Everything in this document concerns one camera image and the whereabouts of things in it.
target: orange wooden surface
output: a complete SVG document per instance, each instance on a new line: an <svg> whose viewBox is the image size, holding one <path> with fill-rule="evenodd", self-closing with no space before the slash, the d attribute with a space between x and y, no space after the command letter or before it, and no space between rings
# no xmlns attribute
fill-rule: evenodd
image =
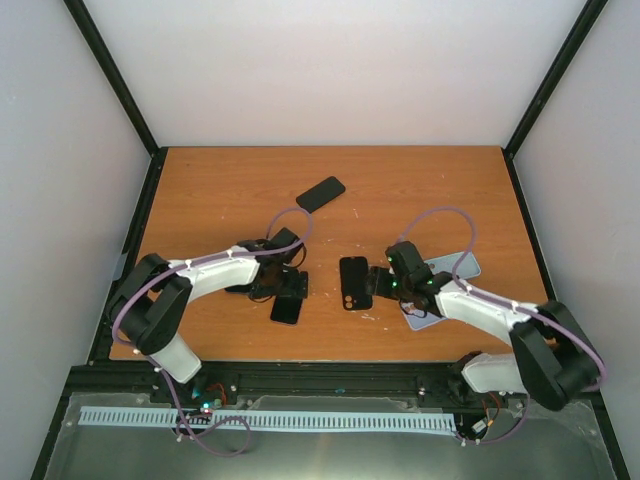
<svg viewBox="0 0 640 480"><path fill-rule="evenodd" d="M546 299L534 255L498 147L171 148L140 256L166 259L220 251L264 236L270 219L295 197L335 175L345 194L313 214L303 270L310 276L297 326L269 320L272 302L217 292L189 305L180 333L205 360L450 361L472 350L508 351L499 340L447 320L409 329L397 303L342 308L338 261L363 255L385 265L384 250L421 211L455 205L478 227L473 283L522 301ZM301 214L277 227L298 234ZM453 213L423 221L409 236L425 258L462 250L469 228ZM116 345L111 358L131 358Z"/></svg>

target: white wall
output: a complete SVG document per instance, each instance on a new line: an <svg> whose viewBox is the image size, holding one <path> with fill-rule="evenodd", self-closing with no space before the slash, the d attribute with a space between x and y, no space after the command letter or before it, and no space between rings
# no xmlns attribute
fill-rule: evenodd
<svg viewBox="0 0 640 480"><path fill-rule="evenodd" d="M0 2L0 472L83 364L148 156L62 1Z"/></svg>
<svg viewBox="0 0 640 480"><path fill-rule="evenodd" d="M516 157L559 296L604 357L640 478L640 2L609 2Z"/></svg>
<svg viewBox="0 0 640 480"><path fill-rule="evenodd" d="M87 1L162 145L504 145L583 5Z"/></svg>

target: purple cable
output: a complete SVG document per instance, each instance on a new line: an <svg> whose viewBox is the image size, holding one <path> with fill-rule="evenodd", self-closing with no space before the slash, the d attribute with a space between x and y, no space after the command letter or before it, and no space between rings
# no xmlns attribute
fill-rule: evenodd
<svg viewBox="0 0 640 480"><path fill-rule="evenodd" d="M515 433L522 428L522 425L524 425L524 421L527 419L527 413L529 412L530 404L531 396L527 393L527 404L524 406L524 410L522 411L522 417L520 418L520 420L518 420L518 422L513 427L511 427L508 432L500 435L498 438L492 438L491 440L480 440L480 443L476 443L475 445L492 445L494 443L500 443L503 440L506 440L507 438L515 435ZM458 432L455 433L455 437L461 442L466 441L466 439L462 438Z"/></svg>
<svg viewBox="0 0 640 480"><path fill-rule="evenodd" d="M308 220L308 228L307 228L307 231L305 232L305 234L299 240L297 240L296 242L293 242L288 247L277 248L275 250L263 250L263 251L258 251L258 252L230 252L230 253L228 253L226 251L225 252L217 252L217 253L213 253L213 254L210 254L210 255L205 255L203 257L198 257L198 258L193 259L193 261L191 262L191 267L198 267L200 265L204 265L205 263L213 262L215 260L220 260L222 258L228 258L229 256L231 256L231 257L258 257L258 256L261 256L261 255L274 255L274 254L277 254L277 253L287 252L287 251L289 251L289 250L291 250L293 248L296 248L298 245L302 245L304 242L307 241L307 239L311 235L311 231L313 229L313 219L311 218L311 214L309 212L307 212L303 208L291 207L291 208L286 208L286 209L282 210L275 217L273 217L273 220L271 220L271 223L269 223L268 230L269 231L271 230L271 227L275 224L275 222L281 216L283 216L283 215L285 215L285 214L287 214L289 212L301 212L301 213L304 213L306 215L306 217L307 217L307 220ZM140 290L138 290L129 299L129 301L127 301L124 304L124 306L122 307L122 310L120 310L118 315L116 315L116 319L113 322L113 327L111 328L111 338L113 338L114 342L120 343L122 345L133 346L133 344L131 342L120 338L120 336L118 335L118 331L120 330L120 324L122 323L122 320L124 319L126 314L129 312L131 307L133 307L133 305L138 300L140 300L140 298L142 298L144 295L147 294L147 292L151 288L156 286L158 283L163 281L165 278L170 277L174 273L179 272L181 270L184 270L187 267L188 267L188 265L186 263L183 263L182 265L177 265L177 266L175 266L173 268L170 268L166 272L162 272L160 275L158 275L157 277L155 277L154 279L152 279L151 281L146 283Z"/></svg>
<svg viewBox="0 0 640 480"><path fill-rule="evenodd" d="M425 218L425 217L427 217L427 216L429 216L429 215L431 215L433 213L442 212L442 211L455 212L455 213L458 213L459 215L462 215L464 217L464 219L467 221L467 223L469 224L469 227L471 227L471 240L469 241L469 244L467 245L467 248L462 253L460 258L458 258L456 263L453 264L453 268L451 270L451 274L453 276L453 281L456 282L456 285L458 285L463 290L466 290L470 295L473 295L474 297L477 297L477 298L480 298L481 300L485 300L487 302L493 303L494 305L497 305L499 307L513 308L513 302L511 300L506 299L504 297L497 296L497 295L493 295L493 294L491 294L489 292L486 292L486 291L484 291L484 290L482 290L480 288L471 286L471 284L469 284L468 282L460 279L460 277L458 276L458 273L457 273L458 272L458 267L464 261L466 256L471 253L471 250L473 249L473 247L474 247L474 245L476 243L476 238L477 238L477 230L476 230L476 225L475 225L475 223L473 221L473 218L471 218L471 215L469 215L464 210L462 210L462 209L460 209L458 207L452 207L452 206L435 207L435 208L431 208L429 210L426 210L426 211L422 212L420 215L418 215L416 217L416 219L409 224L409 226L405 229L405 231L402 232L400 237L398 237L398 240L396 241L396 243L403 241L406 238L406 236L409 234L411 229L420 220L422 220L423 218ZM529 310L528 308L524 308L524 307L520 307L520 306L517 306L515 308L515 310L520 312L520 313L523 313L525 315L529 315L531 318L535 318L536 320L542 322L544 325L547 325L548 327L553 328L557 332L559 332L562 335L564 335L565 337L567 337L573 343L575 343L587 355L589 355L589 357L591 357L593 362L598 367L598 371L600 373L600 378L598 379L598 381L596 381L596 383L594 385L591 385L591 386L585 388L584 391L592 392L592 391L598 390L600 385L603 382L606 381L607 376L608 376L607 367L604 365L604 362L598 356L598 354L589 345L587 345L585 342L583 342L580 338L578 338L572 332L570 332L569 330L564 328L562 325L557 324L553 320L545 317L544 315L538 313L537 311Z"/></svg>

